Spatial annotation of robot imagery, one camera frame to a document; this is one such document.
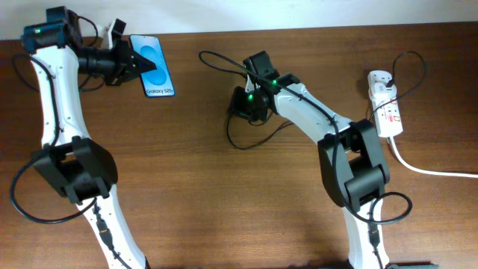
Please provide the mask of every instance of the black cable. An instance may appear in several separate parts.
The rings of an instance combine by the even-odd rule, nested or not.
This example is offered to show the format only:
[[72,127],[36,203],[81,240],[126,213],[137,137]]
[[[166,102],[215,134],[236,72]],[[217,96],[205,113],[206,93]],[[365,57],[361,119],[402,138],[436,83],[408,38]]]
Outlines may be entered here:
[[219,70],[219,71],[222,71],[222,72],[230,72],[230,73],[233,73],[233,74],[238,74],[238,75],[241,75],[243,78],[247,78],[247,73],[246,73],[246,72],[238,72],[238,71],[234,71],[234,70],[223,69],[223,68],[216,67],[215,65],[208,63],[207,61],[205,61],[205,60],[202,58],[202,54],[203,54],[203,53],[207,53],[207,54],[214,55],[214,56],[219,57],[219,58],[221,58],[221,59],[223,59],[223,60],[225,60],[225,61],[228,61],[228,62],[231,63],[231,64],[239,65],[240,68],[246,70],[246,68],[242,67],[240,64],[234,62],[233,60],[227,58],[226,56],[220,55],[219,53],[211,52],[211,51],[201,51],[201,52],[199,52],[199,59],[201,60],[201,62],[202,62],[203,64],[207,65],[208,67],[214,68],[215,70]]
[[380,258],[379,250],[376,247],[373,248],[373,253],[376,256],[377,261],[379,262],[380,269],[383,269],[382,259]]
[[15,74],[16,76],[18,77],[18,79],[23,83],[25,84],[27,87],[29,87],[30,89],[36,91],[36,92],[39,92],[39,90],[33,86],[32,84],[28,83],[25,78],[22,77],[22,75],[20,74],[20,71],[18,70],[18,68],[16,67],[16,59],[17,58],[23,58],[23,57],[20,57],[20,56],[17,56],[17,55],[14,55],[12,57],[12,66],[13,66],[13,70],[15,71]]
[[[302,94],[300,93],[296,93],[295,91],[289,89],[288,87],[285,87],[285,86],[282,86],[280,84],[275,84],[273,83],[271,80],[269,79],[266,79],[254,72],[251,72],[249,70],[247,70],[246,68],[244,68],[242,65],[236,63],[235,61],[227,58],[226,56],[224,55],[219,55],[218,53],[216,52],[211,52],[211,51],[207,51],[207,50],[203,50],[201,52],[199,52],[199,58],[202,59],[202,54],[210,54],[210,55],[216,55],[217,57],[219,58],[222,58],[226,61],[228,61],[229,63],[233,64],[234,66],[242,69],[243,71],[247,72],[249,75],[253,76],[254,78],[258,79],[259,81],[265,81],[271,85],[275,85],[276,87],[280,87],[281,89],[283,90],[286,90],[288,91],[289,93],[295,95],[296,97],[299,98],[299,100],[304,100],[305,102],[307,102],[309,105],[311,105],[312,107],[316,108],[318,111],[320,111],[328,120],[329,122],[334,126],[334,130],[335,130],[335,135],[334,135],[334,149],[333,149],[333,153],[332,153],[332,170],[334,171],[334,177],[335,177],[335,181],[337,181],[337,151],[338,151],[338,144],[340,143],[340,139],[339,139],[339,131],[338,131],[338,127],[337,127],[337,123],[335,122],[334,118],[332,116],[330,116],[325,110],[323,110],[323,108],[321,108],[320,106],[318,106],[317,104],[315,104],[314,102],[312,102],[311,100],[307,99],[306,97],[304,97]],[[352,209],[352,206],[348,203],[348,201],[346,201],[345,197],[342,196],[342,200],[343,200],[343,203],[344,203],[344,206],[345,208],[350,212],[350,214],[352,214],[354,217],[356,217],[357,219],[359,219],[360,221],[364,222],[364,223],[367,223],[367,224],[377,224],[377,225],[386,225],[386,224],[392,224],[392,223],[396,223],[402,219],[404,219],[405,217],[407,217],[409,214],[410,214],[410,211],[412,211],[412,201],[410,200],[410,198],[408,196],[406,196],[405,194],[401,194],[401,193],[397,193],[397,192],[389,192],[389,193],[385,193],[379,197],[377,197],[375,199],[375,201],[373,201],[372,203],[372,211],[375,209],[375,206],[376,204],[383,198],[385,197],[388,197],[388,196],[392,196],[392,195],[397,195],[397,196],[400,196],[402,198],[404,198],[407,203],[408,203],[408,207],[407,209],[402,213],[400,214],[399,216],[397,217],[394,217],[392,219],[389,219],[389,220],[374,220],[373,218],[371,220],[367,220],[361,216],[359,216],[356,212],[353,211]]]
[[93,28],[95,28],[95,33],[96,33],[96,35],[95,35],[95,40],[93,40],[93,42],[90,43],[88,46],[93,46],[93,45],[95,45],[96,41],[98,40],[98,28],[96,27],[96,24],[95,24],[94,22],[92,22],[90,19],[85,18],[85,17],[83,17],[83,16],[78,16],[78,21],[79,21],[80,19],[83,19],[84,21],[89,22],[89,23],[93,26]]
[[105,246],[113,253],[113,257],[121,262],[122,266],[131,269],[131,267],[129,267],[129,265],[120,257],[120,254],[114,250],[113,235],[111,234],[111,230],[109,230],[105,220],[102,219],[99,210],[100,207],[95,203],[93,213],[96,216],[96,227],[98,228],[99,237],[102,239],[103,244],[105,244]]
[[271,111],[270,114],[269,114],[269,116],[266,118],[266,120],[263,121],[262,123],[259,123],[259,124],[254,124],[254,123],[252,123],[252,122],[251,122],[251,119],[247,120],[247,122],[248,122],[249,125],[251,125],[251,126],[255,126],[255,127],[263,126],[264,124],[266,124],[266,123],[270,120],[270,118],[271,118],[273,115],[274,115],[274,112]]
[[93,87],[93,88],[83,88],[85,86],[85,84],[90,80],[90,78],[92,77],[92,75],[88,75],[87,79],[85,79],[83,81],[83,83],[78,86],[78,90],[81,92],[81,93],[89,93],[89,92],[92,92],[92,91],[95,91],[95,90],[98,90],[99,88],[103,87],[105,85],[105,77],[103,76],[100,76],[100,78],[102,79],[102,83],[96,87]]
[[93,199],[93,201],[91,202],[91,204],[89,204],[86,208],[84,208],[83,210],[79,211],[79,212],[76,212],[70,216],[67,216],[67,217],[62,217],[62,218],[59,218],[59,219],[54,219],[54,220],[45,220],[45,219],[41,219],[41,218],[38,218],[38,217],[34,217],[32,216],[31,214],[29,214],[28,212],[25,211],[25,209],[23,209],[20,204],[16,201],[16,198],[15,198],[15,187],[16,187],[16,183],[18,182],[20,176],[29,168],[31,167],[36,161],[38,161],[39,159],[41,159],[42,157],[48,155],[50,153],[50,149],[52,149],[53,147],[55,147],[57,141],[58,141],[58,137],[60,135],[60,122],[59,122],[59,117],[58,117],[58,108],[57,108],[57,103],[56,103],[56,98],[55,98],[55,88],[54,88],[54,85],[53,85],[53,77],[52,77],[52,74],[48,71],[48,69],[45,67],[45,65],[43,65],[39,60],[31,57],[30,55],[14,55],[13,58],[12,58],[12,62],[15,63],[15,60],[17,58],[27,58],[29,59],[30,61],[33,61],[34,63],[36,63],[39,67],[41,67],[43,69],[43,71],[45,72],[46,74],[46,77],[49,81],[49,84],[50,84],[50,93],[51,93],[51,97],[52,97],[52,107],[53,107],[53,114],[54,114],[54,118],[55,118],[55,136],[53,137],[53,141],[50,145],[47,145],[45,146],[43,149],[42,149],[42,152],[36,157],[36,158],[32,158],[30,161],[28,161],[17,173],[16,175],[13,177],[13,180],[12,180],[12,183],[11,183],[11,186],[10,186],[10,200],[11,202],[13,203],[13,206],[15,207],[15,209],[21,214],[23,215],[23,217],[26,217],[27,219],[31,220],[31,221],[34,221],[36,223],[41,223],[41,224],[57,224],[57,223],[64,223],[64,222],[67,222],[69,220],[72,220],[76,217],[79,217],[81,216],[83,213],[85,213],[88,209],[90,209],[95,203],[96,203],[96,198]]
[[277,127],[277,129],[272,133],[272,134],[269,134],[269,136],[267,136],[265,139],[257,142],[256,144],[254,145],[251,145],[251,146],[238,146],[234,141],[232,141],[232,138],[231,138],[231,134],[229,132],[229,123],[231,122],[231,118],[234,116],[234,114],[230,114],[228,119],[227,119],[227,124],[226,124],[226,134],[227,134],[227,139],[229,140],[229,143],[236,149],[240,149],[240,150],[248,150],[248,149],[254,149],[260,145],[262,145],[263,143],[266,143],[268,142],[272,137],[276,136],[278,133],[280,133],[281,130],[287,128],[288,126],[292,126],[293,123],[290,123],[288,121],[282,123],[279,127]]
[[372,111],[372,114],[370,115],[370,118],[369,118],[368,120],[372,120],[373,115],[374,115],[380,108],[382,108],[383,106],[388,105],[388,104],[390,104],[391,102],[397,101],[397,100],[401,99],[402,97],[409,95],[413,90],[416,90],[418,87],[420,87],[420,85],[423,84],[423,81],[425,80],[425,77],[426,77],[426,73],[428,72],[428,68],[427,68],[427,66],[426,66],[426,61],[425,61],[425,59],[423,59],[423,57],[422,57],[418,52],[407,51],[407,52],[402,52],[402,53],[400,53],[400,54],[395,58],[394,64],[393,64],[393,66],[392,66],[392,76],[391,76],[391,80],[387,83],[386,87],[392,87],[392,86],[395,84],[395,80],[396,80],[396,76],[395,76],[395,74],[396,74],[396,72],[395,72],[395,71],[396,71],[396,70],[395,70],[395,66],[397,65],[398,60],[401,59],[401,57],[403,57],[403,56],[405,56],[405,55],[407,55],[407,54],[416,55],[416,56],[420,59],[421,63],[423,64],[423,76],[421,77],[420,81],[419,81],[414,87],[412,87],[410,90],[406,91],[404,94],[402,94],[402,95],[398,96],[397,98],[392,99],[392,100],[390,100],[390,101],[388,101],[388,102],[386,102],[386,103],[384,103],[384,104],[381,104],[381,105],[379,105],[378,107],[376,107],[376,108]]
[[129,267],[128,264],[126,264],[125,261],[123,261],[123,259],[121,259],[121,256],[114,250],[112,250],[113,252],[113,256],[115,259],[117,259],[119,262],[121,262],[122,266],[124,266],[126,269],[131,269],[131,267]]

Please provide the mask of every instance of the wooden table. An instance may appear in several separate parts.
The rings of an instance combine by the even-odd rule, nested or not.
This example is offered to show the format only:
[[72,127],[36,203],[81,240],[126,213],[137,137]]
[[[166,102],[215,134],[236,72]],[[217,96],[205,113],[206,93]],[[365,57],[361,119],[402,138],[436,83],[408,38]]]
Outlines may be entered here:
[[[198,52],[210,49],[242,61],[267,50],[281,73],[293,72],[333,111],[360,120],[370,103],[367,74],[391,71],[400,52],[416,50],[428,62],[429,75],[400,102],[402,156],[417,167],[478,173],[477,33],[478,23],[452,23],[166,34],[160,39],[175,97],[147,99],[135,80],[81,94],[81,104],[91,137],[115,158],[122,212],[152,268],[286,268],[343,261],[344,218],[322,186],[316,146],[290,127],[260,148],[233,149],[224,132],[226,109],[243,80],[201,64]],[[11,178],[40,148],[42,135],[39,96],[20,83],[10,65],[21,51],[19,42],[0,43],[0,267],[106,268],[86,221],[35,224],[9,201]],[[22,69],[34,79],[32,68]],[[403,59],[399,92],[421,72],[419,61]],[[256,128],[234,120],[232,133],[248,144],[282,121],[273,117]],[[403,192],[414,203],[410,217],[384,227],[391,261],[478,266],[478,181],[412,172],[382,145],[392,176],[387,190]],[[17,193],[37,216],[75,211],[33,170],[21,178]],[[383,215],[403,208],[399,199],[387,200]]]

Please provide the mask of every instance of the robotic arm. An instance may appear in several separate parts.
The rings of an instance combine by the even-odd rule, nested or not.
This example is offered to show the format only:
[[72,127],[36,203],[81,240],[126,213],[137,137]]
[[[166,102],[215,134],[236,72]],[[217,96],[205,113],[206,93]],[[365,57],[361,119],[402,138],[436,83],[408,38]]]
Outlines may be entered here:
[[[96,49],[82,46],[78,17],[71,10],[51,8],[46,16],[47,23],[25,27],[22,36],[25,50],[49,73],[45,74],[45,70],[32,61],[43,108],[42,145],[49,147],[49,154],[36,161],[34,168],[62,197],[77,204],[79,210],[96,198],[94,208],[85,211],[84,216],[110,268],[149,268],[118,203],[118,174],[113,157],[91,140],[85,126],[78,73],[100,75],[106,85],[117,86],[156,66],[121,40],[125,23],[118,19],[108,31],[109,49]],[[52,77],[53,88],[48,75]],[[59,134],[55,134],[56,128],[60,129]]]
[[[373,216],[372,220],[380,222],[381,198],[387,196],[385,184],[390,180],[373,125],[368,120],[354,123],[327,108],[307,91],[297,77],[292,74],[280,75],[273,68],[266,52],[247,58],[243,65],[248,71],[247,83],[244,88],[235,88],[229,113],[249,121],[265,121],[270,109],[304,131],[318,145],[322,180],[327,194],[342,208],[344,214],[350,243],[348,266],[385,268],[389,258],[381,240],[382,227],[365,223],[356,216],[365,220]],[[325,114],[333,118],[336,126]],[[337,145],[335,168],[332,159],[336,135],[340,143]],[[348,161],[347,153],[350,151],[360,152],[360,156]],[[403,216],[411,209],[410,202]]]

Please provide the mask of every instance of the phone screen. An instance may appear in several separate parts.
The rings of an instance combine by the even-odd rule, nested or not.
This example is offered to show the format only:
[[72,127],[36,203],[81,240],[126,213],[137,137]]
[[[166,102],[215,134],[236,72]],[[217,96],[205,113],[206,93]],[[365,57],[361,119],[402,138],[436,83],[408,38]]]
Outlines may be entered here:
[[174,96],[173,81],[159,39],[140,35],[131,35],[129,39],[135,52],[156,64],[156,70],[141,74],[146,97]]

